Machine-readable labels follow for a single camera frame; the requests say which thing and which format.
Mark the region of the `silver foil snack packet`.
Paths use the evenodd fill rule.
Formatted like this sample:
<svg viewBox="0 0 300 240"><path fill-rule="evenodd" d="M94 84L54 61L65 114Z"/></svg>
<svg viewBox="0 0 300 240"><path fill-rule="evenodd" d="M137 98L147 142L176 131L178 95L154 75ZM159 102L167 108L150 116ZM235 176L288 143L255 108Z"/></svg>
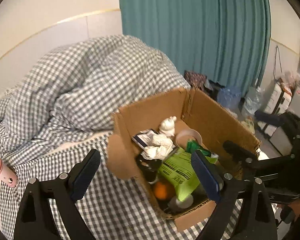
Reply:
<svg viewBox="0 0 300 240"><path fill-rule="evenodd" d="M154 146L153 136L158 134L154 129L147 129L132 136L132 141L143 150L145 147Z"/></svg>

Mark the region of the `pink baby bottle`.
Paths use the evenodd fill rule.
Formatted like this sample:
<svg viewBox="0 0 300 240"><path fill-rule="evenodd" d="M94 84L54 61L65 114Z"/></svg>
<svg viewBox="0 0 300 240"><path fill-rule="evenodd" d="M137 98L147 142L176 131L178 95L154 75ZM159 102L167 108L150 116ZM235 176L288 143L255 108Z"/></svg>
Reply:
<svg viewBox="0 0 300 240"><path fill-rule="evenodd" d="M16 187L17 175L0 159L0 181L9 187Z"/></svg>

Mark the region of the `checked bed sheet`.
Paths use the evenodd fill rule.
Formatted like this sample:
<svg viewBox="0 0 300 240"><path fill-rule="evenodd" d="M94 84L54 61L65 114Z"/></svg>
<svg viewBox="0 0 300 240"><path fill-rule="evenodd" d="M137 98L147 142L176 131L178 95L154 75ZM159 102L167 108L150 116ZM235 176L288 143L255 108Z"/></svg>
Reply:
<svg viewBox="0 0 300 240"><path fill-rule="evenodd" d="M14 150L3 146L4 128L0 125L0 157L13 167L18 184L0 189L1 230L12 239L20 201L26 185L33 177L55 179L68 172L95 148L101 154L101 165L77 208L96 239L195 239L206 224L201 219L190 228L178 232L175 223L156 214L135 179L121 180L106 166L109 132L93 135L86 141L61 143L56 138L32 140Z"/></svg>

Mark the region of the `white suitcase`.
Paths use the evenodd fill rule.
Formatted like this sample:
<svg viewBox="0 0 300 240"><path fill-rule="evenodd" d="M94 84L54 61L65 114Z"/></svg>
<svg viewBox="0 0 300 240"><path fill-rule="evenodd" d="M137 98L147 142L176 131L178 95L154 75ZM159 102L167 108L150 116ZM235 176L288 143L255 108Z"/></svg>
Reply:
<svg viewBox="0 0 300 240"><path fill-rule="evenodd" d="M264 94L263 111L268 114L280 115L284 113L292 100L290 88L280 82L272 82Z"/></svg>

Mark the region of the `large clear water bottle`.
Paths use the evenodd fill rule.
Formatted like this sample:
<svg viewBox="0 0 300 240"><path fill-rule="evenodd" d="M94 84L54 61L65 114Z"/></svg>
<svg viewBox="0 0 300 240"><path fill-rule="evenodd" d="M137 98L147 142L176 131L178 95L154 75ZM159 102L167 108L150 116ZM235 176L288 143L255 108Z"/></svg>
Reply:
<svg viewBox="0 0 300 240"><path fill-rule="evenodd" d="M263 101L263 90L261 87L250 87L245 96L241 114L247 118L253 116L261 107Z"/></svg>

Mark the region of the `green plastic package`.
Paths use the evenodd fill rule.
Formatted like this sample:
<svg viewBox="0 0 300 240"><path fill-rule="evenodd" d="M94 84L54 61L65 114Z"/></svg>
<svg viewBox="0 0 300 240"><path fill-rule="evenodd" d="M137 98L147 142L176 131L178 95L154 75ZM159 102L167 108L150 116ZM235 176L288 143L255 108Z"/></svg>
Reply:
<svg viewBox="0 0 300 240"><path fill-rule="evenodd" d="M192 165L191 156L198 150L206 159L215 164L218 155L203 148L196 140L188 140L185 149L178 150L162 162L159 168L159 174L174 186L176 196L183 202L199 185L199 179L196 176Z"/></svg>

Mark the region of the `orange fruit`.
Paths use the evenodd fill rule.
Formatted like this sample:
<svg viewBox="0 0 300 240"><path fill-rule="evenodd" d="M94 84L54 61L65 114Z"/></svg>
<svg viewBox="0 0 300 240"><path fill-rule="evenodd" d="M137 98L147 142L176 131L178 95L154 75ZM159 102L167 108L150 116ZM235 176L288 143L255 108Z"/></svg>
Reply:
<svg viewBox="0 0 300 240"><path fill-rule="evenodd" d="M169 201L175 196L174 186L168 181L157 181L152 190L154 196L160 201Z"/></svg>

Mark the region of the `brown cardboard box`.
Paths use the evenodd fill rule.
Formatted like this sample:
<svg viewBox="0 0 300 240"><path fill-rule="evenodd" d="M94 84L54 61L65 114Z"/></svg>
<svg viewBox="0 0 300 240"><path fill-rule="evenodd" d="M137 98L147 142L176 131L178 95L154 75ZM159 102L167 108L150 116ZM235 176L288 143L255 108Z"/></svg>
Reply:
<svg viewBox="0 0 300 240"><path fill-rule="evenodd" d="M204 198L189 211L175 216L163 211L136 164L135 158L141 150L132 142L133 135L149 128L158 129L160 123L170 116L177 117L177 133L189 128L199 132L203 146L219 155L218 168L235 178L241 178L242 168L224 150L223 143L233 141L252 153L256 153L261 143L228 111L197 89L173 89L119 108L113 115L114 133L109 137L107 147L109 171L119 179L135 178L156 214L173 220L176 230L182 232L209 217L215 203Z"/></svg>

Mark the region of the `crumpled white paper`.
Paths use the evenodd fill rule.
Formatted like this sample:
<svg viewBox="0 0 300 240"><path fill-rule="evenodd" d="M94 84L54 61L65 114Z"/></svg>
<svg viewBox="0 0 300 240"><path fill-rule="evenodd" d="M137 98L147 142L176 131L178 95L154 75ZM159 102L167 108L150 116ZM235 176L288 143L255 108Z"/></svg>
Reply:
<svg viewBox="0 0 300 240"><path fill-rule="evenodd" d="M146 160L165 160L174 148L172 139L165 134L155 134L152 137L151 145L143 149L141 156Z"/></svg>

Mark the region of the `white toy figure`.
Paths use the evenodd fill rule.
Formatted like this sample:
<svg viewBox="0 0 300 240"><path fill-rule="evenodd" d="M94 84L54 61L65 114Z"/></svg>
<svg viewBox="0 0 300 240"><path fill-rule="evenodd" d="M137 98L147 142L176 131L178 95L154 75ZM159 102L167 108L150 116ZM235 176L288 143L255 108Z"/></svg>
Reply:
<svg viewBox="0 0 300 240"><path fill-rule="evenodd" d="M173 137L175 135L176 116L170 116L163 120L159 126L159 132L166 135L166 137Z"/></svg>

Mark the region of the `dark patterned bag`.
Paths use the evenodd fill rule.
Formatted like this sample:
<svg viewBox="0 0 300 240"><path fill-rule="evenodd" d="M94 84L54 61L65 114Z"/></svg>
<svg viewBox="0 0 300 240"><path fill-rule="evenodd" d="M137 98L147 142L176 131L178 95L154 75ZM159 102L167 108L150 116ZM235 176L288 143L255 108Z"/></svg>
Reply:
<svg viewBox="0 0 300 240"><path fill-rule="evenodd" d="M198 88L200 90L204 90L205 82L207 80L207 76L204 74L199 74L194 71L185 71L184 79L190 84L191 87Z"/></svg>

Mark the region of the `grey checked duvet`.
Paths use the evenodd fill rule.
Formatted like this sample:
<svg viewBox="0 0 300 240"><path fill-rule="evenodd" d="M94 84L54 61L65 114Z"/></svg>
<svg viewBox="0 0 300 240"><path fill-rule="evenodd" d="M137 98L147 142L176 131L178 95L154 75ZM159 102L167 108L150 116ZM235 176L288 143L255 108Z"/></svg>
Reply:
<svg viewBox="0 0 300 240"><path fill-rule="evenodd" d="M20 165L111 130L118 108L176 88L189 84L172 61L133 36L56 48L0 98L0 158Z"/></svg>

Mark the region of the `teal curtain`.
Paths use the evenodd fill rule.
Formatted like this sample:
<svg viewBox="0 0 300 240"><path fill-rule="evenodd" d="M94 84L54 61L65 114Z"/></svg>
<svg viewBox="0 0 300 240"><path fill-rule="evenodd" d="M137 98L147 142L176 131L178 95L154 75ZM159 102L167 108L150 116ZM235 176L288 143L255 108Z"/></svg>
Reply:
<svg viewBox="0 0 300 240"><path fill-rule="evenodd" d="M120 0L123 33L243 93L261 84L271 31L269 0Z"/></svg>

